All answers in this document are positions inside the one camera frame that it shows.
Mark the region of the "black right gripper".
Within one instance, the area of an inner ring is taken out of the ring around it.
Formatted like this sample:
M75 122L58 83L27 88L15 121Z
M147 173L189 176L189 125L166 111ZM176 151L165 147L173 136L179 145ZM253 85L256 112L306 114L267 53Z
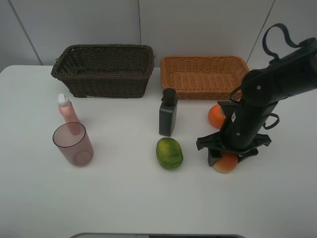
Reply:
M220 139L220 133L216 132L205 137L198 138L196 146L198 150L203 148L208 149L208 165L213 167L215 163L222 158L221 153L227 152L238 156L238 163L243 160L258 155L258 147L265 145L269 146L271 139L268 135L257 134L251 144L245 149L233 149L226 145Z

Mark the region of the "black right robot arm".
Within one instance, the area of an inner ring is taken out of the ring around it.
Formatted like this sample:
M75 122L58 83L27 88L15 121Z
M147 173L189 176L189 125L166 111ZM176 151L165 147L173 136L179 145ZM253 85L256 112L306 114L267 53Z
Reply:
M237 90L239 102L219 101L225 115L220 131L198 138L198 150L208 149L208 164L213 166L224 153L234 154L238 162L258 154L257 148L268 146L271 139L259 130L275 127L280 120L267 126L269 116L279 101L312 91L317 87L317 40L309 38L293 53L274 60L268 67L249 71Z

